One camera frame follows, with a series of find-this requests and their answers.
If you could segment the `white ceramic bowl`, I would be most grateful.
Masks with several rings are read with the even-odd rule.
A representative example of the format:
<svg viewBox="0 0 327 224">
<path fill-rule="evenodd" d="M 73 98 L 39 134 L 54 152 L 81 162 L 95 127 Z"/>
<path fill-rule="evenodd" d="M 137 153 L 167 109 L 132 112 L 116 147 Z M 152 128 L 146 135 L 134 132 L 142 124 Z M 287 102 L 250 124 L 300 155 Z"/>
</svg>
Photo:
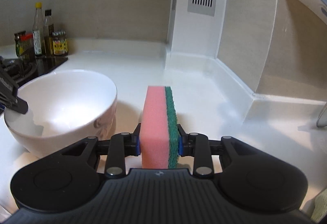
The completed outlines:
<svg viewBox="0 0 327 224">
<path fill-rule="evenodd" d="M 86 137 L 107 138 L 118 90 L 99 72 L 63 70 L 26 83 L 18 96 L 28 112 L 5 110 L 5 124 L 19 144 L 43 158 Z"/>
</svg>

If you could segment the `bean paste jar checkered lid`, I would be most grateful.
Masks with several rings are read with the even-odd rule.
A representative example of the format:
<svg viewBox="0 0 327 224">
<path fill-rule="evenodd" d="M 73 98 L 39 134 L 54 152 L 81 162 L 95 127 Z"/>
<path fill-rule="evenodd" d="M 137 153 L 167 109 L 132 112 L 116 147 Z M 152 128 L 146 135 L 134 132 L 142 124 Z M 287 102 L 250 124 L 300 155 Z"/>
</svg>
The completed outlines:
<svg viewBox="0 0 327 224">
<path fill-rule="evenodd" d="M 54 31 L 52 34 L 53 39 L 53 53 L 55 56 L 67 56 L 68 42 L 66 32 L 64 30 Z"/>
</svg>

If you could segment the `dark lid pickle jar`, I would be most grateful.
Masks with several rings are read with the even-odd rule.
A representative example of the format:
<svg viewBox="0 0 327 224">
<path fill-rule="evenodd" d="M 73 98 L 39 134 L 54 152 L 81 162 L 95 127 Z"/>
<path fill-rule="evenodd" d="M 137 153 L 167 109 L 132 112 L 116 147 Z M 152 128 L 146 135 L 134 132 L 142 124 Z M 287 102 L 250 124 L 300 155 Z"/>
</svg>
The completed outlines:
<svg viewBox="0 0 327 224">
<path fill-rule="evenodd" d="M 15 33 L 15 50 L 16 50 L 16 56 L 18 58 L 24 52 L 24 48 L 22 47 L 22 40 L 21 40 L 21 37 L 24 35 L 26 35 L 25 30 Z"/>
</svg>

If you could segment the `red lid spice jar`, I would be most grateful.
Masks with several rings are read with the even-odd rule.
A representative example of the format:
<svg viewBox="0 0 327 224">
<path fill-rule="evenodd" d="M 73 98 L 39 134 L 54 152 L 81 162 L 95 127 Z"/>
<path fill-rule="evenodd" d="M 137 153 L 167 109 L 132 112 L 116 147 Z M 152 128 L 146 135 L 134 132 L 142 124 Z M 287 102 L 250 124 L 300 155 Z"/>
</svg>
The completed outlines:
<svg viewBox="0 0 327 224">
<path fill-rule="evenodd" d="M 22 35 L 20 41 L 20 58 L 28 62 L 33 62 L 35 60 L 33 34 Z"/>
</svg>

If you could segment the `black glass gas stove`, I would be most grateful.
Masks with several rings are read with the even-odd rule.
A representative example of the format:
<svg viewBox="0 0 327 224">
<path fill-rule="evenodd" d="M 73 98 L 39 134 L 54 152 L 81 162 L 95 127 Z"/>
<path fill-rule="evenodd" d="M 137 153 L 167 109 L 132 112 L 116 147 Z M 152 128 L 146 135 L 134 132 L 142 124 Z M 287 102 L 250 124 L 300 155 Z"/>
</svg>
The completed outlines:
<svg viewBox="0 0 327 224">
<path fill-rule="evenodd" d="M 68 61 L 67 57 L 41 58 L 34 62 L 6 59 L 1 56 L 1 67 L 19 87 L 33 79 L 48 74 Z"/>
</svg>

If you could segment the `clear bottle yellow cap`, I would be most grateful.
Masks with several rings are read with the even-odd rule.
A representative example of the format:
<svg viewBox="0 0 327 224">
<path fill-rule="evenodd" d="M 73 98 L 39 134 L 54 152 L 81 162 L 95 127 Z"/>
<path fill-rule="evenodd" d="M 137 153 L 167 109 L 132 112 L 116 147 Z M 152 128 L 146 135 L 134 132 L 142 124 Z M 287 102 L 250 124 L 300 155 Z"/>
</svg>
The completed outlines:
<svg viewBox="0 0 327 224">
<path fill-rule="evenodd" d="M 42 3 L 37 2 L 33 24 L 34 53 L 37 58 L 45 57 Z"/>
</svg>

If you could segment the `dark oil bottle black cap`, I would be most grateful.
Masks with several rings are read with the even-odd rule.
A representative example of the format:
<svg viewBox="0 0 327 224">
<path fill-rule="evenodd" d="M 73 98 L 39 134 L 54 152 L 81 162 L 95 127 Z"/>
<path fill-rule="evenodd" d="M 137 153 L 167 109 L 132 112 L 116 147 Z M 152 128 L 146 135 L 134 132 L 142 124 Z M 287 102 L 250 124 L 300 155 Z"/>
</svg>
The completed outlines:
<svg viewBox="0 0 327 224">
<path fill-rule="evenodd" d="M 54 56 L 53 49 L 53 32 L 54 32 L 54 22 L 52 19 L 52 10 L 45 10 L 45 19 L 44 19 L 44 41 L 45 41 L 45 50 L 47 56 Z"/>
</svg>

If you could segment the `pink and green sponge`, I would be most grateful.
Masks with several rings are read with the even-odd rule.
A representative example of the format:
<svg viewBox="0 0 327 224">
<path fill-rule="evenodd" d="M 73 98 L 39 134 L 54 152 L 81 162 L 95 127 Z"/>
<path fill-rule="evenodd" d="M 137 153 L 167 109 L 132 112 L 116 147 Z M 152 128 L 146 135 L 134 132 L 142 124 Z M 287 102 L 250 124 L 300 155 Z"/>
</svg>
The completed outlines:
<svg viewBox="0 0 327 224">
<path fill-rule="evenodd" d="M 139 139 L 144 169 L 177 168 L 179 133 L 169 86 L 147 88 Z"/>
</svg>

